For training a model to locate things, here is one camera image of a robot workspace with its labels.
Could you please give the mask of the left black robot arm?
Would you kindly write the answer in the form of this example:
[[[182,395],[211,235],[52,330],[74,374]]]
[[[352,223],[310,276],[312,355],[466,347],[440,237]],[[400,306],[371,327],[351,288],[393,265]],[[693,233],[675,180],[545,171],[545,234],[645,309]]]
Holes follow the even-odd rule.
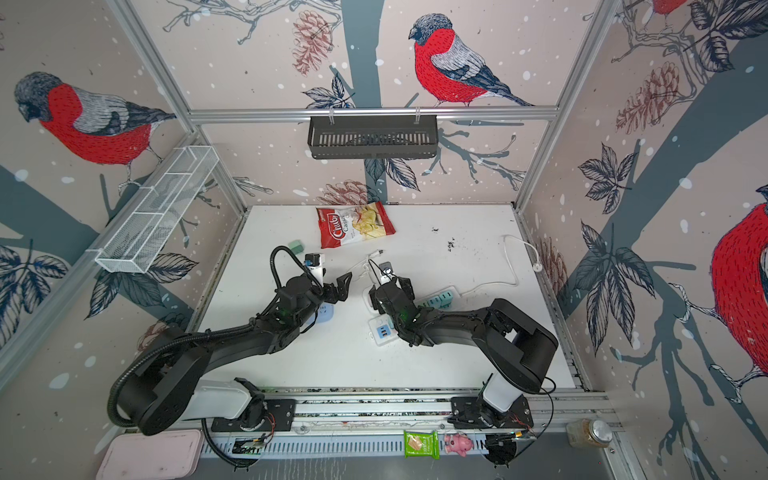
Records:
[[[311,326],[322,304],[348,299],[352,274],[323,283],[285,246],[269,257],[274,297],[244,325],[186,333],[163,331],[115,380],[106,411],[112,424],[151,436],[176,421],[189,406],[200,379],[236,361],[286,349]]]

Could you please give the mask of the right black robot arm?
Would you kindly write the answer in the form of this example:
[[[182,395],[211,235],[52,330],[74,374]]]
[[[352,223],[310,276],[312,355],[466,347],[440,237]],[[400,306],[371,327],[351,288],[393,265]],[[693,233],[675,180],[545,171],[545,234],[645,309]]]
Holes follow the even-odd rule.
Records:
[[[411,347],[442,344],[478,348],[496,372],[476,400],[454,408],[449,422],[457,428],[528,428],[514,412],[524,394],[542,391],[558,340],[548,329],[506,299],[471,311],[443,311],[415,303],[409,279],[372,287],[372,307],[390,318],[397,336]]]

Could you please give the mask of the light green charger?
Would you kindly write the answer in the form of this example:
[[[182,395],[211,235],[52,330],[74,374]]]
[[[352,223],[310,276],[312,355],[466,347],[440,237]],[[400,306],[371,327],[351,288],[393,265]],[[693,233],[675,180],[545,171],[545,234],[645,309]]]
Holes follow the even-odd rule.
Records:
[[[291,241],[288,247],[294,254],[300,254],[304,251],[304,244],[300,240]]]

